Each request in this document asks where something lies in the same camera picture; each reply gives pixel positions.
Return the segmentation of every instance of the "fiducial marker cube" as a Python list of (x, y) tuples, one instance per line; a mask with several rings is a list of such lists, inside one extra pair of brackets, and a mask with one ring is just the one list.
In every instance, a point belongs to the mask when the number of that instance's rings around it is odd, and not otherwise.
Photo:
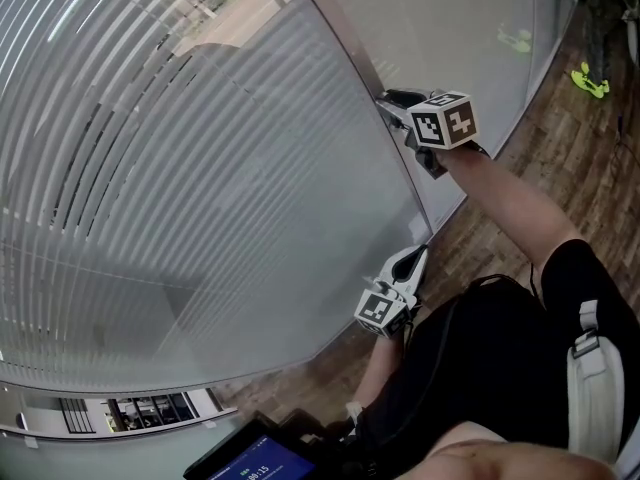
[(471, 96), (449, 91), (408, 109), (418, 145), (454, 149), (478, 135)]
[(411, 321), (406, 303), (365, 290), (355, 312), (355, 318), (367, 331), (390, 338)]

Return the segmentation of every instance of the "buckle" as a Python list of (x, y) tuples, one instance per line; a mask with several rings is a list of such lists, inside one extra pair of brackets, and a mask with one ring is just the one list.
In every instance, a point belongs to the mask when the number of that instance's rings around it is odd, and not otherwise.
[(578, 359), (597, 348), (600, 348), (597, 331), (596, 329), (589, 329), (576, 340), (575, 345), (571, 348), (571, 355), (574, 359)]

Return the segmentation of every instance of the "cable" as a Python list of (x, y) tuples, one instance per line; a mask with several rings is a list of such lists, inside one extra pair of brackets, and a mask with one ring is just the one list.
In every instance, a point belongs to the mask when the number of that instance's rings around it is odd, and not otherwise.
[(399, 434), (401, 434), (406, 428), (407, 426), (414, 420), (414, 418), (416, 417), (417, 412), (420, 410), (420, 407), (422, 406), (424, 399), (427, 396), (427, 393), (429, 393), (431, 391), (431, 385), (433, 384), (434, 379), (436, 378), (436, 374), (438, 373), (438, 371), (440, 370), (440, 365), (442, 363), (442, 358), (444, 356), (444, 351), (447, 345), (447, 339), (449, 337), (449, 329), (451, 327), (451, 320), (453, 319), (453, 314), (455, 312), (455, 309), (460, 305), (460, 303), (469, 295), (469, 293), (471, 293), (475, 288), (478, 288), (480, 286), (482, 286), (484, 283), (486, 283), (487, 281), (492, 281), (494, 279), (503, 279), (503, 280), (507, 280), (510, 281), (514, 284), (516, 284), (517, 286), (520, 286), (520, 284), (513, 278), (506, 276), (504, 274), (493, 274), (491, 276), (487, 276), (487, 277), (481, 277), (479, 279), (476, 279), (475, 281), (472, 281), (469, 286), (467, 286), (467, 288), (465, 289), (464, 292), (462, 292), (462, 294), (460, 294), (455, 301), (453, 302), (453, 304), (451, 305), (451, 307), (447, 310), (447, 317), (446, 320), (444, 322), (444, 326), (442, 329), (442, 335), (440, 337), (440, 344), (438, 345), (438, 352), (436, 354), (436, 360), (434, 363), (434, 367), (431, 370), (431, 375), (429, 377), (429, 382), (427, 382), (426, 387), (424, 388), (422, 395), (420, 396), (420, 400), (418, 401), (418, 403), (415, 405), (413, 411), (411, 412), (411, 414), (409, 415), (409, 417), (407, 417), (404, 422), (400, 425), (400, 428), (398, 430), (396, 430), (393, 434), (391, 434), (390, 436), (387, 436), (386, 439), (384, 439), (382, 442), (380, 442), (378, 444), (379, 448), (382, 448), (384, 446), (386, 446), (388, 443), (390, 443), (393, 439), (396, 438), (396, 436), (398, 436)]
[(623, 142), (622, 139), (620, 138), (620, 135), (618, 135), (617, 139), (616, 139), (616, 143), (613, 146), (613, 156), (616, 160), (616, 174), (614, 175), (614, 180), (618, 181), (618, 172), (620, 169), (620, 157), (618, 156), (618, 151), (620, 150), (620, 148), (624, 148), (626, 149), (629, 154), (631, 155), (631, 158), (633, 158), (633, 161), (635, 162), (636, 166), (638, 167), (638, 169), (640, 169), (640, 160), (638, 159), (638, 157), (636, 156), (635, 152), (633, 151), (633, 149), (631, 149), (631, 146), (629, 146), (629, 144), (627, 144), (626, 142)]
[(407, 324), (409, 327), (409, 334), (407, 335), (407, 340), (404, 342), (404, 347), (402, 348), (402, 359), (404, 360), (404, 356), (407, 354), (407, 349), (409, 348), (409, 344), (411, 343), (411, 338), (413, 337), (414, 325), (413, 322), (409, 322)]
[(538, 302), (540, 302), (540, 297), (538, 296), (538, 290), (536, 290), (536, 285), (533, 282), (533, 263), (531, 264), (531, 272), (529, 273), (529, 285), (531, 286), (531, 292), (533, 296), (536, 298)]

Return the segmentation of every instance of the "wall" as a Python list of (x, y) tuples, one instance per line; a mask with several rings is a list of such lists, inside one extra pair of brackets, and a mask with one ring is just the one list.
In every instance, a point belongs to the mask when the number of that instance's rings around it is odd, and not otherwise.
[(133, 439), (94, 442), (0, 437), (2, 480), (177, 480), (184, 470), (239, 425), (237, 417), (221, 419), (215, 428), (199, 423), (182, 430)]

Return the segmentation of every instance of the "black shirt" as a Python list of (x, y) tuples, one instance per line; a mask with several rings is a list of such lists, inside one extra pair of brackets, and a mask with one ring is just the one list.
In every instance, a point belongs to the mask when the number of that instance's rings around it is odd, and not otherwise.
[(640, 326), (633, 311), (581, 240), (553, 253), (541, 283), (546, 309), (500, 279), (471, 288), (416, 328), (402, 365), (358, 424), (381, 473), (405, 472), (464, 421), (507, 441), (566, 448), (567, 351), (583, 334), (580, 305), (593, 299), (599, 334), (622, 359), (626, 442), (640, 415)]

